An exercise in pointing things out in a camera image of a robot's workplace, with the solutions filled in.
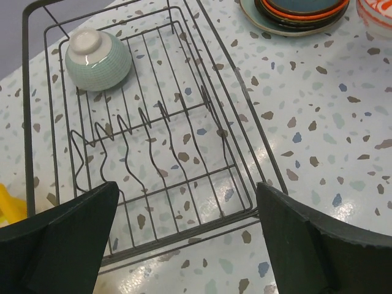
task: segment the yellow handle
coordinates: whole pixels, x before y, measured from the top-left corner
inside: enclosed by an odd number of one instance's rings
[[[9,224],[27,218],[26,203],[23,200],[11,197],[3,184],[0,184],[0,211]]]

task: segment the gray floor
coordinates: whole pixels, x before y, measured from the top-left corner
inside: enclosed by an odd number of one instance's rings
[[[33,0],[1,0],[0,9],[0,80],[11,74],[21,66],[21,30],[22,11]],[[63,2],[47,6],[48,10],[58,21],[77,17],[93,10],[108,6],[113,0],[63,0]],[[65,27],[71,31],[80,23],[74,22]],[[36,10],[29,19],[30,33],[30,58],[35,57],[43,50],[43,30],[53,24],[53,20],[43,9]],[[49,43],[59,39],[61,31],[55,31],[48,35]]]

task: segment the speckled table surface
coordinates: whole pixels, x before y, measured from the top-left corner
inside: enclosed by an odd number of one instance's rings
[[[151,3],[142,1],[127,13],[149,12]],[[290,196],[342,221],[392,235],[392,43],[365,31],[355,3],[327,32],[300,39],[255,28],[238,1],[202,3],[241,70]],[[40,123],[48,119],[47,81],[38,69],[43,61],[43,54],[31,61],[36,161],[47,156],[50,143],[50,128]],[[59,83],[56,74],[51,82],[54,88]],[[23,197],[21,69],[0,81],[0,96],[0,181]],[[61,111],[55,115],[61,124]],[[35,166],[38,194],[53,193],[46,165]],[[276,294],[277,289],[261,226],[254,224],[102,274],[95,292]]]

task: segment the metal dish rack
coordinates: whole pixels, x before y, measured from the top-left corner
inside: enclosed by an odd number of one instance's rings
[[[28,17],[41,7],[50,14],[46,6],[59,1],[33,2],[23,15],[29,216],[36,213],[36,204]],[[56,24],[44,33],[56,204],[104,181],[116,180],[121,189],[102,265],[256,216],[255,184],[270,183],[265,169],[275,176],[272,184],[287,193],[239,68],[201,0],[195,2],[196,11],[186,0],[180,0],[181,6],[164,0],[162,7],[148,13],[139,10],[96,28],[116,34],[129,48],[131,73],[121,85],[102,93],[75,89],[71,84],[64,67],[69,39],[64,27],[98,14],[104,18],[109,11],[121,13],[138,2],[153,3],[133,0],[60,23],[50,14]],[[54,28],[64,38],[51,52],[47,34]],[[53,86],[53,72],[60,73],[57,83],[61,86]],[[229,83],[242,97],[237,99],[226,86]],[[56,124],[58,111],[64,113],[62,126]],[[257,128],[259,138],[247,135],[249,126]],[[69,171],[62,161],[66,157],[72,174],[69,190],[63,183]]]

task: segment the wire rack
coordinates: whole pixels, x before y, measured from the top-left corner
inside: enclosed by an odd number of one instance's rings
[[[28,15],[39,7],[50,14],[46,6],[55,2],[34,2],[23,23],[30,216],[36,209],[33,158],[38,156],[33,154]],[[50,14],[56,24],[44,34],[53,157],[53,173],[46,175],[54,177],[56,204],[106,181],[116,181],[121,190],[102,265],[255,216],[258,181],[287,192],[239,68],[202,1],[192,7],[186,0],[158,2],[123,2],[62,22]],[[127,15],[141,3],[150,12]],[[75,89],[64,67],[65,28],[95,15],[105,19],[109,12],[122,19],[95,28],[116,35],[129,49],[130,74],[104,92]],[[49,47],[53,29],[64,37]],[[60,74],[56,84],[55,72]],[[58,113],[63,124],[57,123]],[[259,136],[248,136],[255,128]]]

